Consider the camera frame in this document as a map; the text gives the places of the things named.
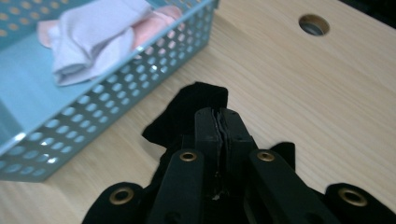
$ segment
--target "wooden desk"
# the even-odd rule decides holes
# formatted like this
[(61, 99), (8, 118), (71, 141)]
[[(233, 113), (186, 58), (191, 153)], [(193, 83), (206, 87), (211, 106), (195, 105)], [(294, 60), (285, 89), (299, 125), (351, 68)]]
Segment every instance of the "wooden desk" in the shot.
[[(306, 13), (330, 32), (306, 34)], [(79, 223), (110, 185), (146, 186), (163, 148), (140, 134), (196, 80), (228, 88), (259, 147), (294, 142), (308, 186), (347, 182), (396, 211), (396, 31), (335, 0), (228, 0), (210, 44), (47, 181), (0, 182), (0, 223)]]

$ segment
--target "metal grommet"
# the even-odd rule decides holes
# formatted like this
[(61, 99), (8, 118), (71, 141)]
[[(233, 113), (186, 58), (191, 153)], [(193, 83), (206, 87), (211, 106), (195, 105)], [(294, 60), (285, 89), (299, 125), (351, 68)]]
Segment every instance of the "metal grommet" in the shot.
[(338, 195), (347, 203), (358, 207), (364, 207), (368, 203), (367, 199), (354, 189), (339, 189)]
[(269, 152), (259, 152), (257, 153), (257, 158), (261, 161), (273, 161), (275, 156)]
[(183, 152), (180, 154), (180, 159), (183, 161), (195, 161), (197, 159), (197, 154), (193, 152)]
[(110, 202), (115, 205), (128, 203), (134, 197), (134, 191), (129, 187), (114, 190), (110, 195)]

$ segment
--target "desk grommet hole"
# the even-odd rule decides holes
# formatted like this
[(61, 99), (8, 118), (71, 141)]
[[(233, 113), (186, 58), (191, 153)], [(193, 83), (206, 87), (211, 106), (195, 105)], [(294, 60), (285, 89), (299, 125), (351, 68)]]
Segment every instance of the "desk grommet hole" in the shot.
[(322, 36), (330, 31), (329, 23), (325, 19), (314, 14), (303, 15), (299, 19), (299, 25), (301, 29), (310, 35)]

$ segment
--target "light wood grain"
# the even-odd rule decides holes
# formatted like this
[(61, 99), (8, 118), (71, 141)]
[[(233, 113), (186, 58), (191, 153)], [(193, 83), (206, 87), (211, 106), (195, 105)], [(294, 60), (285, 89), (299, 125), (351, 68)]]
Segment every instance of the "light wood grain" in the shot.
[[(330, 32), (306, 34), (306, 13)], [(209, 45), (44, 183), (0, 182), (0, 223), (79, 223), (112, 184), (146, 186), (164, 149), (140, 136), (178, 90), (226, 87), (259, 147), (297, 146), (297, 174), (396, 211), (396, 31), (338, 1), (221, 1)]]

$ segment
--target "blue plastic basket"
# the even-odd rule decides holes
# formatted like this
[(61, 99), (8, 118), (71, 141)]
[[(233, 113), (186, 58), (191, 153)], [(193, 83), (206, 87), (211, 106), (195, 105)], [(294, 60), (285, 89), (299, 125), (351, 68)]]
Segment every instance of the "blue plastic basket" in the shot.
[(87, 2), (0, 0), (2, 180), (40, 182), (69, 161), (207, 44), (219, 0), (148, 0), (183, 16), (99, 78), (57, 87), (36, 23)]

